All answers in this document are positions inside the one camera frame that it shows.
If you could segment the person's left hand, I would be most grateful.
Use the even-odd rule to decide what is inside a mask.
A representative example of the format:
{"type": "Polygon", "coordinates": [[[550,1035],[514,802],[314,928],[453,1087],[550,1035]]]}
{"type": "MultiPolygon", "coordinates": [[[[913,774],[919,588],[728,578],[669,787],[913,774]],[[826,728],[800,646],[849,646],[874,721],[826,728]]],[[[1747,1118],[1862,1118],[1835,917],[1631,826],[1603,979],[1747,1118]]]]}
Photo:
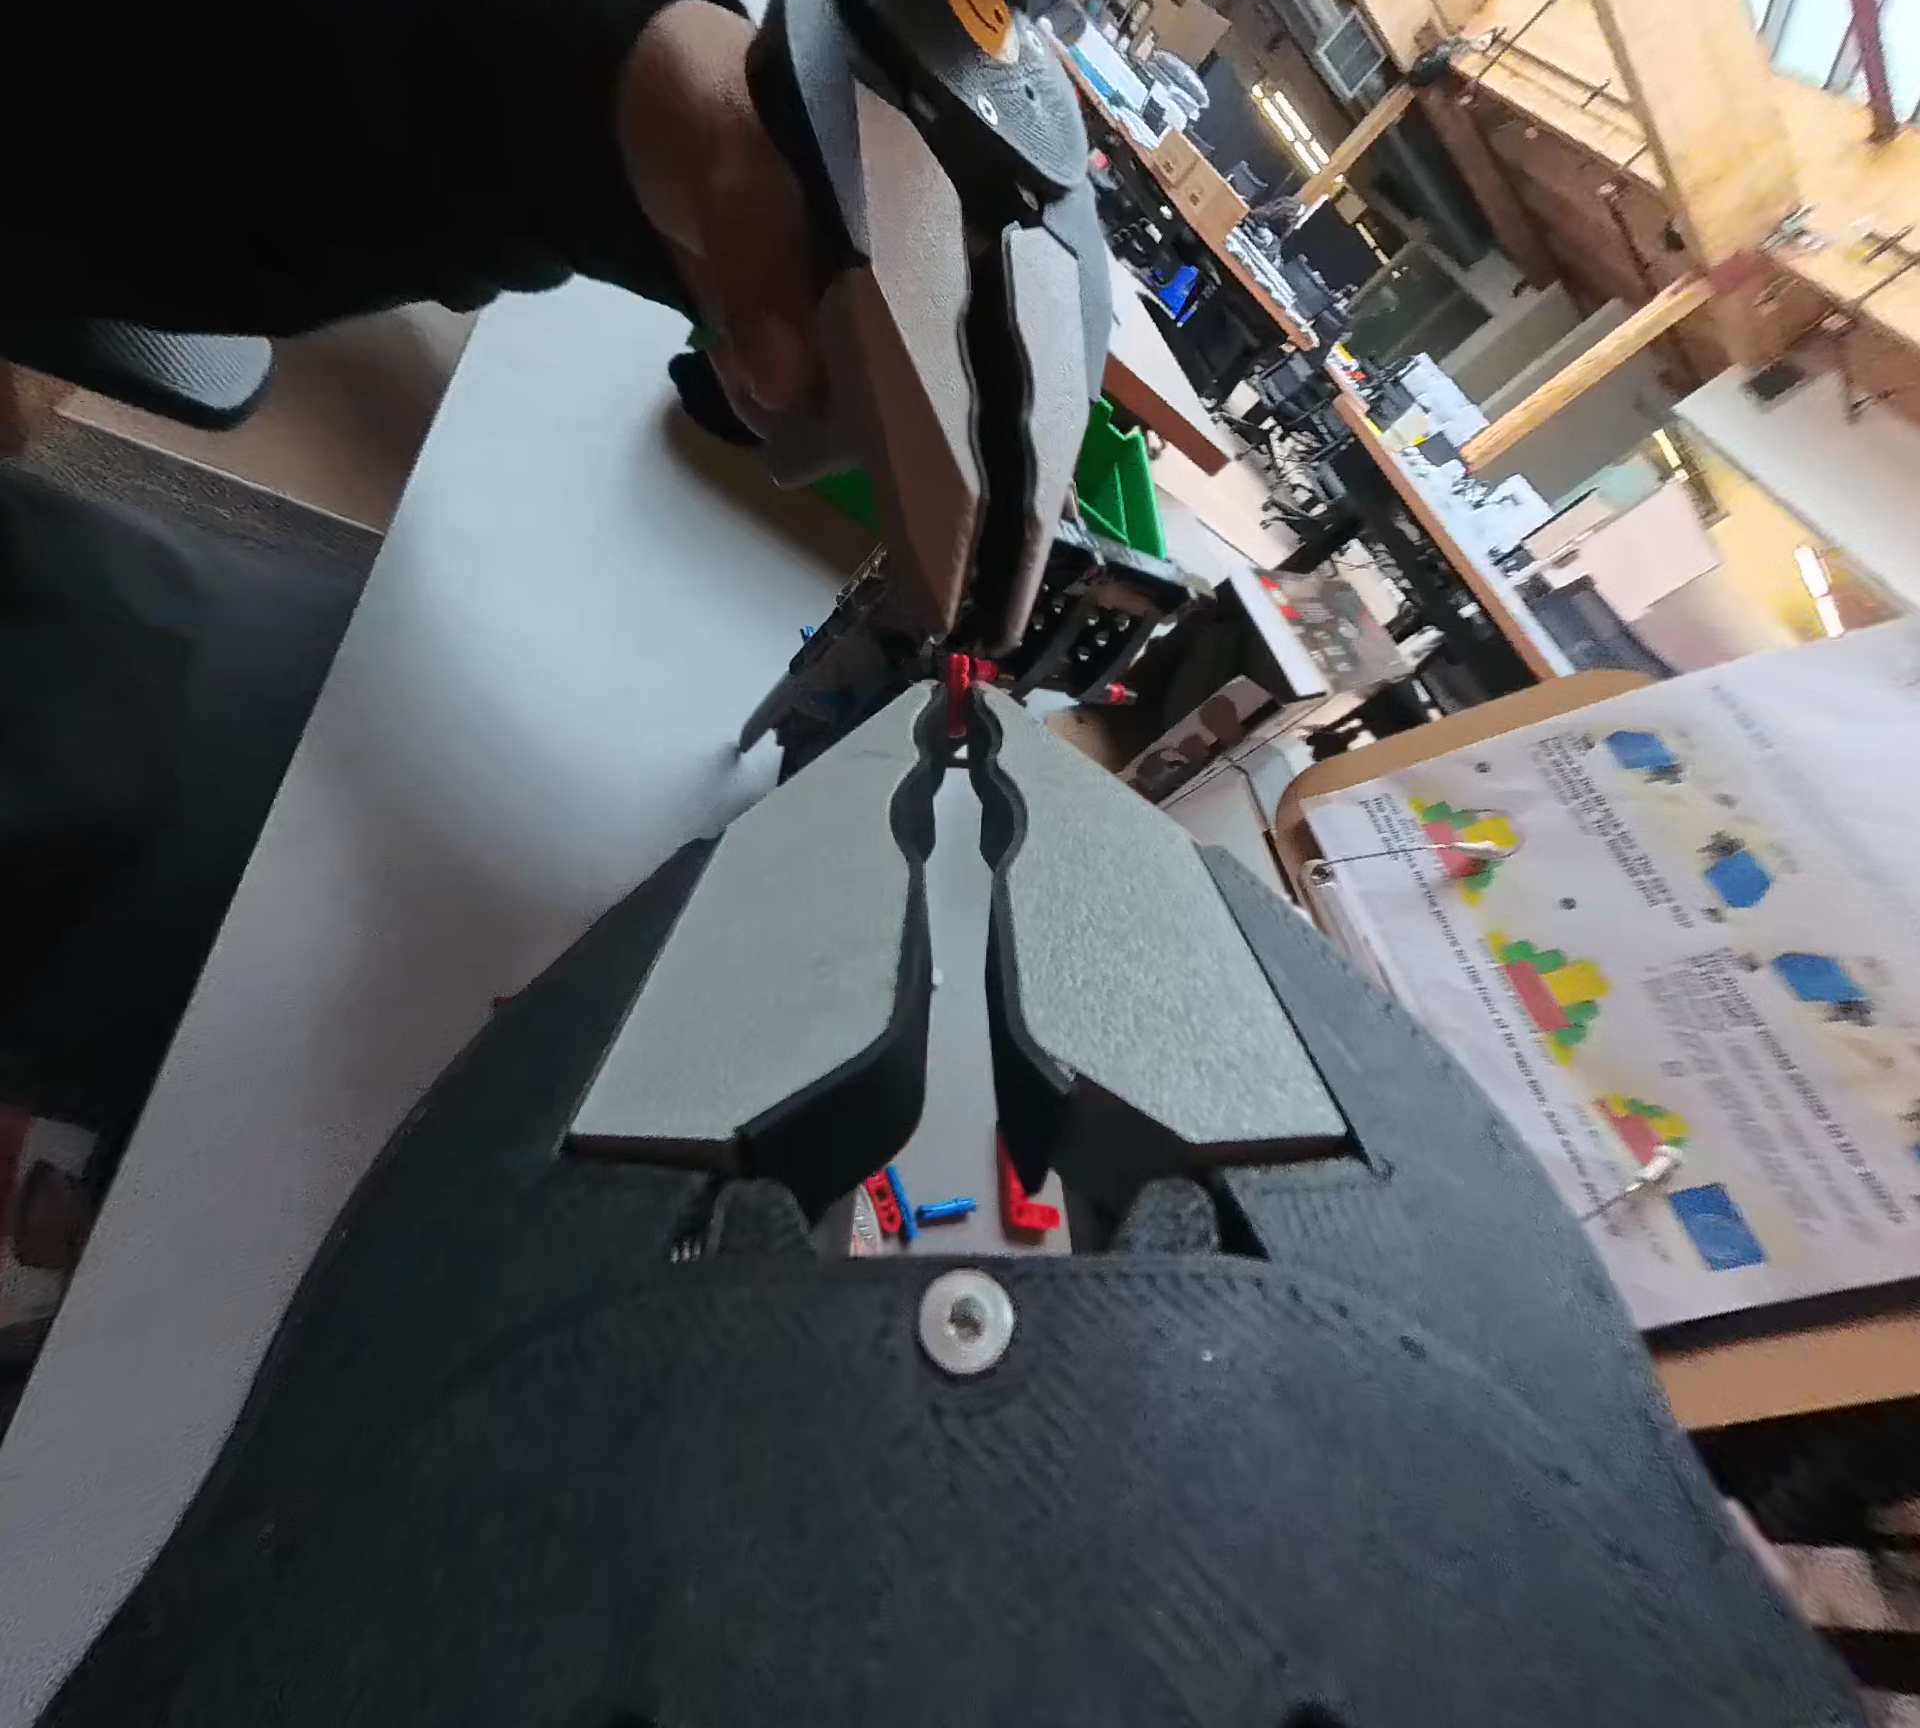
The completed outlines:
{"type": "Polygon", "coordinates": [[[717,5],[667,5],[621,61],[612,121],[635,209],[707,334],[717,388],[768,442],[822,388],[822,277],[802,180],[756,109],[753,39],[746,16],[717,5]]]}

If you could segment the cardboard toy set box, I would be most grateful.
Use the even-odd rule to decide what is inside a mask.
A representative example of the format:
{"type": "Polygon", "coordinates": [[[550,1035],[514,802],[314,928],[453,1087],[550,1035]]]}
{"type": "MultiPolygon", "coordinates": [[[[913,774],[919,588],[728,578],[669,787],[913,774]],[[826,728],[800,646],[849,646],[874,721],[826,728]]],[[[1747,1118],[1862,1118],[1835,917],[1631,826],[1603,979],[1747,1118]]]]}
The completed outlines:
{"type": "Polygon", "coordinates": [[[1117,686],[1044,726],[1158,807],[1266,746],[1358,712],[1411,672],[1332,573],[1232,569],[1152,636],[1117,686]]]}

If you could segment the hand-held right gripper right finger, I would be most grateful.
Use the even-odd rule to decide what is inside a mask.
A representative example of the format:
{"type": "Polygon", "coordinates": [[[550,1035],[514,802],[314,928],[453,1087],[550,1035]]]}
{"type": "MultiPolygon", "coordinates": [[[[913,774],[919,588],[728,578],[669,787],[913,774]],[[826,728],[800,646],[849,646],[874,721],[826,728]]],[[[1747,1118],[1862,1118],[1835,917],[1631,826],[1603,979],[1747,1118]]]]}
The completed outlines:
{"type": "Polygon", "coordinates": [[[1345,1154],[1351,1130],[1192,834],[972,690],[997,1130],[1023,1188],[1345,1154]]]}

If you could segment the printed instruction sheet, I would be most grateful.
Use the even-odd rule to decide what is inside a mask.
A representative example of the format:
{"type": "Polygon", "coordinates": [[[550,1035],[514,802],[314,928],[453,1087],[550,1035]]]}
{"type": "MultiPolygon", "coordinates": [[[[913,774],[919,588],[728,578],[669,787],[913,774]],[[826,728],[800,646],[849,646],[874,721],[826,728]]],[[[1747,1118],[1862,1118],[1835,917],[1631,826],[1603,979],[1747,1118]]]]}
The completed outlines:
{"type": "Polygon", "coordinates": [[[1335,936],[1643,1333],[1917,1274],[1916,619],[1306,796],[1335,936]]]}

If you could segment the instruction sheet on clipboard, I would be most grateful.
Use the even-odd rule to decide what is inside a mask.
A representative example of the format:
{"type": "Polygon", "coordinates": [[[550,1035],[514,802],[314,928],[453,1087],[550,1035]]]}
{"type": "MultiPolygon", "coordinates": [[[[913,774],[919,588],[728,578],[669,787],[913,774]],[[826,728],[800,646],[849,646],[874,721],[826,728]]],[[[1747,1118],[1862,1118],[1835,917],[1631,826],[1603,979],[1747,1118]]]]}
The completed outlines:
{"type": "MultiPolygon", "coordinates": [[[[1595,709],[1637,693],[1651,679],[1600,668],[1530,684],[1473,709],[1315,761],[1288,783],[1268,818],[1268,843],[1284,882],[1326,928],[1306,864],[1315,848],[1309,802],[1478,749],[1504,734],[1595,709]]],[[[1892,1289],[1818,1305],[1808,1317],[1767,1327],[1732,1319],[1653,1337],[1649,1352],[1676,1420],[1692,1430],[1738,1429],[1911,1400],[1917,1394],[1917,1305],[1892,1289]]]]}

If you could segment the black mesh chair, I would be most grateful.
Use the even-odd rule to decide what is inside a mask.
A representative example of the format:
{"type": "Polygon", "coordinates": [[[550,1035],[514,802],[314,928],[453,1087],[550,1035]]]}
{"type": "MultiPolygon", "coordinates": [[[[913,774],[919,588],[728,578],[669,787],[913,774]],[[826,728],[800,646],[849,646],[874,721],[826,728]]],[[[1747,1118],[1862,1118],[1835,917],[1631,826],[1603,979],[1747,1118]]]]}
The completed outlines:
{"type": "Polygon", "coordinates": [[[275,372],[265,339],[167,332],[130,323],[86,323],[55,374],[139,414],[204,432],[240,428],[261,407],[275,372]]]}

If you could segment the grey desk wood edge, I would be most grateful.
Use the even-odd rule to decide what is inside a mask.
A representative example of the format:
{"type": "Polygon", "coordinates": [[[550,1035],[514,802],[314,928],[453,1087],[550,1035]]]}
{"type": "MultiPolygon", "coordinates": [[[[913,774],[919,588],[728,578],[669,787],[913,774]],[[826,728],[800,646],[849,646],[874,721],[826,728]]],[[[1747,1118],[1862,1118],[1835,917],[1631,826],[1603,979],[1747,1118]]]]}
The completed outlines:
{"type": "Polygon", "coordinates": [[[1139,279],[1113,255],[1108,257],[1111,284],[1111,330],[1100,378],[1100,395],[1120,414],[1138,422],[1160,442],[1183,457],[1203,477],[1229,467],[1232,454],[1216,427],[1211,411],[1187,381],[1160,325],[1158,309],[1139,279]]]}

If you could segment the red bent toy beam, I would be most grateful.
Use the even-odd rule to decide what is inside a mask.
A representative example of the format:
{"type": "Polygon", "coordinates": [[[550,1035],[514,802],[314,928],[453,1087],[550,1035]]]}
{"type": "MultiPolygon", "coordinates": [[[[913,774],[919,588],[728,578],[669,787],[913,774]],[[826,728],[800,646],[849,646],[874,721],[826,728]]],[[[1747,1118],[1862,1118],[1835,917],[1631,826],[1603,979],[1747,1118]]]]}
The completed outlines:
{"type": "Polygon", "coordinates": [[[996,1206],[1003,1236],[1017,1242],[1039,1242],[1063,1229],[1062,1210],[1023,1187],[1006,1137],[994,1130],[996,1206]]]}

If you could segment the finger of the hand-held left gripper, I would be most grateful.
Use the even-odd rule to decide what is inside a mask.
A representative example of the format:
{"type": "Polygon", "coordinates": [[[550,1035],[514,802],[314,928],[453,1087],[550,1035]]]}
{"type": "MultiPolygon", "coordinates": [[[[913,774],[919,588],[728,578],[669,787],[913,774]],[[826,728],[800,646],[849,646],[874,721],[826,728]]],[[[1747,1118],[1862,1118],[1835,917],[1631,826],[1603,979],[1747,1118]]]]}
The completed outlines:
{"type": "Polygon", "coordinates": [[[941,643],[967,596],[987,497],[963,212],[913,121],[864,82],[851,85],[851,185],[857,252],[816,316],[823,386],[780,422],[763,465],[784,489],[860,470],[899,616],[941,643]]]}
{"type": "Polygon", "coordinates": [[[1006,226],[973,270],[976,445],[986,515],[973,561],[973,636],[1023,641],[1101,391],[1113,329],[1110,257],[1087,202],[1006,226]]]}

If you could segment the grey red toy brick model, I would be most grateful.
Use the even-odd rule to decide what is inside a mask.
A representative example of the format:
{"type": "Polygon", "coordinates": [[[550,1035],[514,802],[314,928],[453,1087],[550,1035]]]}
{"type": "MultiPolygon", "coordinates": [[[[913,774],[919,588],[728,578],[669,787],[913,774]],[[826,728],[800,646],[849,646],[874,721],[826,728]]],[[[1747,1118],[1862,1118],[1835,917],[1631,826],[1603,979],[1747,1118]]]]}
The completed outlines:
{"type": "Polygon", "coordinates": [[[934,684],[945,702],[945,652],[992,660],[1000,679],[986,688],[1016,702],[1050,693],[1085,705],[1122,684],[1148,643],[1207,594],[1186,570],[1106,540],[1083,519],[1068,517],[1022,643],[987,657],[963,633],[936,641],[907,627],[889,557],[878,544],[835,594],[828,619],[804,630],[798,652],[746,717],[734,746],[747,754],[772,740],[780,751],[780,780],[788,780],[919,684],[934,684]]]}

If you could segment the person's left forearm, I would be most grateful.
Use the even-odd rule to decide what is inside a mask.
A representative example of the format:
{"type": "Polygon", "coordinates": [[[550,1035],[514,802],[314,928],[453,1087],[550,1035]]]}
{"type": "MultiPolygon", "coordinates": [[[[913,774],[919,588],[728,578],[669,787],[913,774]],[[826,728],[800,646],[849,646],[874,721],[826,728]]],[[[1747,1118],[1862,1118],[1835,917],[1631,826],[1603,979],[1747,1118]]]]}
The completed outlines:
{"type": "Polygon", "coordinates": [[[1,0],[3,323],[290,339],[567,277],[690,315],[613,117],[672,2],[1,0]]]}

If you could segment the green plastic bin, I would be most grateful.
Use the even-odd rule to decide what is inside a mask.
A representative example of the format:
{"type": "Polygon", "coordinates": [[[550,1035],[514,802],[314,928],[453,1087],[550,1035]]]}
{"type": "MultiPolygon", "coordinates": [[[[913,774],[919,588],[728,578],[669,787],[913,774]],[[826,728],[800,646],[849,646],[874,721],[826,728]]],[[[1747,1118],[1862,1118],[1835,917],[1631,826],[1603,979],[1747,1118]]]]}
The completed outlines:
{"type": "MultiPolygon", "coordinates": [[[[881,519],[866,475],[847,470],[822,477],[809,484],[809,495],[880,537],[881,519]]],[[[1093,398],[1087,412],[1073,468],[1073,501],[1093,534],[1155,562],[1167,559],[1143,435],[1120,427],[1106,397],[1093,398]]]]}

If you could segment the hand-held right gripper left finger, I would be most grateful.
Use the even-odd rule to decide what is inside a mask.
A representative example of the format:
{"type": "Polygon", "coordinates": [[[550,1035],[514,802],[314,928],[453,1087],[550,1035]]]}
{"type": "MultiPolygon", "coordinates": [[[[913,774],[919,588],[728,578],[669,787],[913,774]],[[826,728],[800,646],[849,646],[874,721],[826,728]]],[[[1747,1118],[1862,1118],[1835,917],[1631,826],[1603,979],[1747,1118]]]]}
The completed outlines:
{"type": "Polygon", "coordinates": [[[809,1220],[926,1097],[939,688],[913,684],[713,845],[587,1076],[583,1154],[782,1187],[809,1220]]]}

